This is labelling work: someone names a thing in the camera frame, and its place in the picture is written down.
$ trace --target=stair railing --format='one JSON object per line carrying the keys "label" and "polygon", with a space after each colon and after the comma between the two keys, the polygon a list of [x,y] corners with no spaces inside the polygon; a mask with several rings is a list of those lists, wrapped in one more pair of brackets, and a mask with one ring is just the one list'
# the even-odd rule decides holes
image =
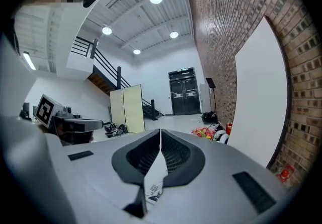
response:
{"label": "stair railing", "polygon": [[[85,40],[81,37],[76,37],[73,45],[71,52],[79,54],[81,56],[87,57],[89,53],[91,53],[91,50],[93,46],[95,46],[96,43],[90,42],[88,40]],[[96,47],[95,49],[95,54],[94,54],[94,59],[105,69],[105,71],[116,81],[116,87],[119,84],[118,88],[128,88],[131,87],[131,85],[120,75],[120,67],[118,70],[116,70],[110,63],[109,61],[105,58],[105,56],[98,50]],[[155,108],[154,108],[154,100],[151,100],[151,103],[146,101],[145,99],[142,98],[142,104],[143,106],[148,106],[151,107],[152,111],[152,119],[156,120],[155,117]]]}

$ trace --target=ceiling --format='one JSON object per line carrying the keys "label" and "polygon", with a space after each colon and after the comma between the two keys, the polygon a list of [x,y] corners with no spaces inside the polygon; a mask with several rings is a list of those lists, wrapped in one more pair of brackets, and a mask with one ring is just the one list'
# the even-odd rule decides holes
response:
{"label": "ceiling", "polygon": [[56,72],[56,40],[63,9],[23,6],[15,17],[20,53],[28,52],[37,70]]}
{"label": "ceiling", "polygon": [[[112,29],[111,35],[102,34],[104,26]],[[131,54],[134,49],[149,53],[193,37],[188,0],[163,0],[158,5],[149,0],[99,0],[82,29]],[[171,39],[172,31],[177,31],[179,37]]]}

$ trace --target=staircase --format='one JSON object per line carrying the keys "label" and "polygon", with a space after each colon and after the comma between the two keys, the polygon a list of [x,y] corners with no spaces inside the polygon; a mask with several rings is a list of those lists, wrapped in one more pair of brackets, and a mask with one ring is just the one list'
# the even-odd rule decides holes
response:
{"label": "staircase", "polygon": [[[103,74],[97,66],[94,65],[93,73],[88,77],[88,80],[108,96],[110,96],[111,91],[130,87],[131,85],[121,76],[121,67],[115,69],[97,49],[96,44],[97,40],[90,42],[77,36],[71,50],[73,53],[82,56],[88,56],[88,54],[90,54],[90,58],[95,59],[107,72],[107,74]],[[163,116],[161,112],[154,108],[154,100],[151,100],[150,103],[145,99],[142,99],[142,108],[145,118],[157,120]]]}

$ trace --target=black metal railing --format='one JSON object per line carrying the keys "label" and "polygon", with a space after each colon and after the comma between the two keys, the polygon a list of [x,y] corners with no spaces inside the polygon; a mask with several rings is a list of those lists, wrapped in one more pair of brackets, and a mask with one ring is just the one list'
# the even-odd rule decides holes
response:
{"label": "black metal railing", "polygon": [[92,42],[77,36],[72,45],[71,52],[87,57],[92,45]]}
{"label": "black metal railing", "polygon": [[[113,80],[110,80],[118,89],[122,88],[128,88],[131,87],[131,85],[122,77],[121,75],[121,67],[118,67],[118,69],[115,69],[109,61],[105,58],[105,56],[96,48],[97,42],[90,42],[88,40],[85,40],[80,37],[76,37],[71,51],[73,53],[82,55],[87,57],[88,53],[91,53],[93,46],[95,49],[94,55],[91,55],[91,58],[96,60],[101,67],[112,77]],[[142,105],[143,105],[143,111],[146,113],[151,114],[152,119],[156,120],[156,115],[155,115],[155,108],[154,108],[154,100],[151,100],[151,103],[146,101],[145,99],[142,98]]]}

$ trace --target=red object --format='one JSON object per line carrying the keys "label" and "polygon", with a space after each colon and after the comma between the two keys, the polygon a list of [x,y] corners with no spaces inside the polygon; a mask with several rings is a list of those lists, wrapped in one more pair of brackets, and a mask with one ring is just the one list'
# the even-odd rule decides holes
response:
{"label": "red object", "polygon": [[291,165],[287,164],[282,172],[276,176],[282,183],[285,183],[293,173],[294,168]]}
{"label": "red object", "polygon": [[228,122],[227,125],[226,125],[226,133],[228,135],[230,135],[231,128],[232,128],[232,122]]}

